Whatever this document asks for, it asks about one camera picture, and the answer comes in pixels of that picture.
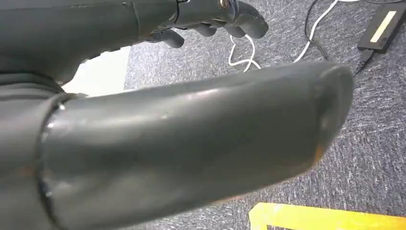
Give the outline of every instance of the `robotic hand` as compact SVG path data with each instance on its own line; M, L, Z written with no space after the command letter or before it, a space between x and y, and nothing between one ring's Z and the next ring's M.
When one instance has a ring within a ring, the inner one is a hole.
M345 121L352 74L304 62L95 98L81 62L171 28L264 36L236 0L0 1L0 229L112 230L296 176Z
M80 63L143 41L183 45L173 27L204 36L224 27L253 38L268 25L237 0L6 0L0 3L0 71L72 80Z

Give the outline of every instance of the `metal screw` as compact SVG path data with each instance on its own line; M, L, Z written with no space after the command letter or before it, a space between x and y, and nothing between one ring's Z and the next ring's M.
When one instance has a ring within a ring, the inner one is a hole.
M227 9L228 7L230 7L230 1L229 0L218 0L218 4L223 9Z

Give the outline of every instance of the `yellow object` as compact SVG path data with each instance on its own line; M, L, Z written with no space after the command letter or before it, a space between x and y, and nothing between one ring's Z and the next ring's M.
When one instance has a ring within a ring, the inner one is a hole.
M267 225L292 230L406 230L406 218L327 208L258 203L249 212L251 230Z

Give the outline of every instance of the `cable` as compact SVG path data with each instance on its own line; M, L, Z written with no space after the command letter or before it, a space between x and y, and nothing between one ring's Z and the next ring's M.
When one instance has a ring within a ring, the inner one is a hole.
M316 30L316 27L317 27L318 23L333 9L333 7L337 4L337 2L338 2L338 0L334 0L334 2L330 5L330 7L324 13L322 13L319 18L317 18L317 20L313 24L312 31L310 32L309 40L313 39L313 36L315 34L315 30ZM307 49L309 48L309 46L310 46L310 42L307 42L306 45L304 46L303 51L296 58L296 60L293 61L294 63L298 62L298 61L300 61L300 59L302 59L302 57L305 55L305 53L306 53Z
M370 3L370 4L389 4L389 3L400 3L403 2L405 0L396 0L396 1L381 1L381 2L377 2L377 1L370 1L370 0L362 0L364 2Z
M231 58L232 58L232 56L233 56L233 54L234 54L234 50L235 50L235 48L236 48L236 46L237 46L236 43L235 43L234 40L233 40L233 36L231 36L231 35L230 35L230 39L231 39L231 42L233 43L233 47L231 48L230 56L228 56L228 64L229 64L230 66L236 66L236 65L240 65L240 64L243 64L243 63L248 62L248 65L247 65L247 67L245 68L244 73L247 72L247 70L249 69L249 67L251 66L251 64L254 64L258 69L261 69L261 66L260 66L256 61L254 61L254 56L255 56L255 44L254 44L254 41L252 41L252 38L251 38L250 36L248 36L247 34L245 35L245 37L251 42L251 45L252 45L251 58L250 58L250 59L241 60L241 61L238 61L238 62L234 62L234 63L231 62Z
M361 52L361 58L360 58L360 61L358 62L358 66L357 66L355 73L352 75L353 77L355 77L355 75L357 75L359 72L361 72L365 68L365 66L371 60L373 54L374 54L374 51L371 49L365 49Z
M308 42L310 42L310 44L313 44L313 45L315 45L316 47L317 47L317 49L320 51L320 53L321 53L321 55L324 57L324 59L326 60L326 61L328 61L328 57L327 57L327 54L325 53L325 51L323 50L323 48L320 46L320 44L317 42L317 41L315 41L315 40L311 40L310 39L310 37L307 35L307 23L309 22L309 16L310 16L310 12L312 11L312 8L313 8L313 6L316 4L316 2L317 2L318 0L313 0L313 2L312 2L312 4L310 4L310 7L309 7L309 9L307 10L307 14L306 14L306 18L305 18L305 20L304 20L304 34L305 34L305 37L306 37L306 39L307 39L307 41Z

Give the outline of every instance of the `black power supply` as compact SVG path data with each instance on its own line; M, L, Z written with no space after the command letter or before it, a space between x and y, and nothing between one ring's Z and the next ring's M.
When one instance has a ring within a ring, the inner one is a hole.
M385 53L406 18L406 3L383 4L358 43L359 50Z

